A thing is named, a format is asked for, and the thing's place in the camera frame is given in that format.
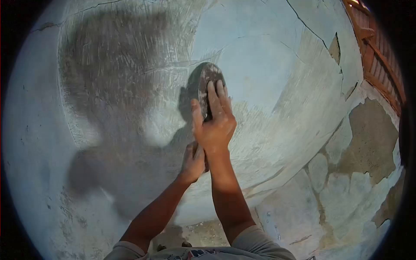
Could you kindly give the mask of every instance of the finger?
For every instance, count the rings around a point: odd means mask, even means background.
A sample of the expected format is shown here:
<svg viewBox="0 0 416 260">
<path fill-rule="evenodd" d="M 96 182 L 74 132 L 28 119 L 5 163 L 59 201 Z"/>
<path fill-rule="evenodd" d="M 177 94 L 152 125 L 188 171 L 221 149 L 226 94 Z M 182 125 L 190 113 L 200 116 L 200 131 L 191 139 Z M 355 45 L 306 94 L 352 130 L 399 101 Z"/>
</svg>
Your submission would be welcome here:
<svg viewBox="0 0 416 260">
<path fill-rule="evenodd" d="M 222 109 L 227 115 L 232 115 L 233 112 L 231 111 L 231 108 L 230 108 L 230 103 L 227 97 L 228 95 L 225 94 L 225 89 L 224 89 L 222 80 L 217 81 L 217 92 L 218 92 L 218 98 L 220 100 Z"/>
<path fill-rule="evenodd" d="M 233 106 L 231 105 L 231 96 L 228 96 L 228 103 L 230 104 L 231 112 L 233 112 Z"/>
<path fill-rule="evenodd" d="M 227 97 L 228 96 L 228 88 L 227 88 L 226 85 L 224 85 L 224 92 L 225 92 L 225 96 Z"/>
<path fill-rule="evenodd" d="M 202 148 L 202 146 L 198 145 L 196 152 L 195 152 L 194 160 L 204 160 L 204 159 L 205 159 L 204 149 Z"/>
<path fill-rule="evenodd" d="M 196 99 L 191 100 L 191 111 L 192 111 L 192 132 L 195 139 L 198 140 L 202 134 L 202 122 L 204 121 L 201 112 L 201 106 L 199 101 Z"/>
<path fill-rule="evenodd" d="M 220 100 L 218 99 L 217 93 L 215 92 L 214 83 L 212 81 L 208 82 L 207 90 L 208 90 L 208 100 L 209 100 L 209 106 L 211 108 L 212 117 L 214 119 L 222 117 L 224 111 L 221 107 Z"/>
<path fill-rule="evenodd" d="M 186 146 L 185 152 L 183 153 L 183 161 L 185 163 L 192 160 L 192 155 L 193 155 L 192 150 L 193 150 L 193 143 L 190 143 Z"/>
<path fill-rule="evenodd" d="M 196 150 L 198 149 L 198 142 L 193 141 L 191 144 L 192 144 L 192 158 L 194 158 L 196 154 Z"/>
</svg>

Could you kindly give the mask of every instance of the wall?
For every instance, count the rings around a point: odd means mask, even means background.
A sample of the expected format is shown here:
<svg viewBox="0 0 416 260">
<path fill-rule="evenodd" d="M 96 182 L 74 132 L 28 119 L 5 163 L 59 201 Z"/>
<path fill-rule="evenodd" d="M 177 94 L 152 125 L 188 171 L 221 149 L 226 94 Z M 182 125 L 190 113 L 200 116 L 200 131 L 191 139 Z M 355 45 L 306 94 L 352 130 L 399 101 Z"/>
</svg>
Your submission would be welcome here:
<svg viewBox="0 0 416 260">
<path fill-rule="evenodd" d="M 308 13 L 321 21 L 305 26 Z M 362 81 L 353 40 L 336 0 L 54 1 L 19 54 L 3 123 L 7 180 L 35 246 L 46 259 L 105 256 L 180 170 L 190 76 L 206 61 L 224 73 L 238 121 L 231 159 L 257 205 L 349 110 Z M 205 174 L 172 221 L 215 217 Z"/>
</svg>

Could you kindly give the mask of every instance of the gray shirt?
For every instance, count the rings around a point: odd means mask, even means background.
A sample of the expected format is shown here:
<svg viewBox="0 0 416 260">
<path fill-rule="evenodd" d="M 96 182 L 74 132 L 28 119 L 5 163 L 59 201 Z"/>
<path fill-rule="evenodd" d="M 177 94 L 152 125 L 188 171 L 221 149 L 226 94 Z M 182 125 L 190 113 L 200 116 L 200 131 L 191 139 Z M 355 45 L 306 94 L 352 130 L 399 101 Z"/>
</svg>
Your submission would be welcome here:
<svg viewBox="0 0 416 260">
<path fill-rule="evenodd" d="M 230 247 L 167 248 L 147 253 L 137 245 L 120 241 L 104 260 L 296 260 L 256 225 L 246 228 Z"/>
</svg>

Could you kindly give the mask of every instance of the damaged wall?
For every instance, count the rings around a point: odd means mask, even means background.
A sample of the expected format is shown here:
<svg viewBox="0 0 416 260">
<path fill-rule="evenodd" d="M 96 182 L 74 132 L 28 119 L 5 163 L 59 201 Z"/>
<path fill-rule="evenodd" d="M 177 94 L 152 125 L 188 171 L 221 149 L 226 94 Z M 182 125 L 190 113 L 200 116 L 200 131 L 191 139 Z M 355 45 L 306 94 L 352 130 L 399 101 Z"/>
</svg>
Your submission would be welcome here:
<svg viewBox="0 0 416 260">
<path fill-rule="evenodd" d="M 315 7 L 291 1 L 54 1 L 34 30 L 56 26 L 32 32 L 16 61 L 3 124 L 13 201 L 41 254 L 103 258 L 175 178 L 202 62 L 233 99 L 229 148 L 249 206 L 290 180 L 350 109 L 344 86 L 362 81 L 348 17 L 325 5 L 336 15 L 320 14 L 322 32 L 302 22 Z M 205 174 L 172 221 L 215 217 Z"/>
<path fill-rule="evenodd" d="M 256 207 L 297 259 L 369 259 L 400 202 L 399 118 L 367 82 L 355 94 L 359 103 L 319 153 Z"/>
</svg>

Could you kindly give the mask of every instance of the hand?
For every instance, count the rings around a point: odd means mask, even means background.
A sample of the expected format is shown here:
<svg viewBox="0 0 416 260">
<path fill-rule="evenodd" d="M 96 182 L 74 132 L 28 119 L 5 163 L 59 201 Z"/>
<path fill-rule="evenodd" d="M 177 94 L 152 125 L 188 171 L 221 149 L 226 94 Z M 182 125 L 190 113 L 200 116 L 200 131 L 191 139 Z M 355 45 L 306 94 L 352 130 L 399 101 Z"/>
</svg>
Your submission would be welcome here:
<svg viewBox="0 0 416 260">
<path fill-rule="evenodd" d="M 186 184 L 194 183 L 205 171 L 205 153 L 196 141 L 188 144 L 183 155 L 182 170 L 176 178 Z"/>
<path fill-rule="evenodd" d="M 217 81 L 218 95 L 212 81 L 208 82 L 207 90 L 213 119 L 203 123 L 201 106 L 196 99 L 191 100 L 191 110 L 193 134 L 209 159 L 210 156 L 228 151 L 228 143 L 234 134 L 237 122 L 231 109 L 231 98 L 228 96 L 227 87 L 223 86 L 223 82 Z"/>
</svg>

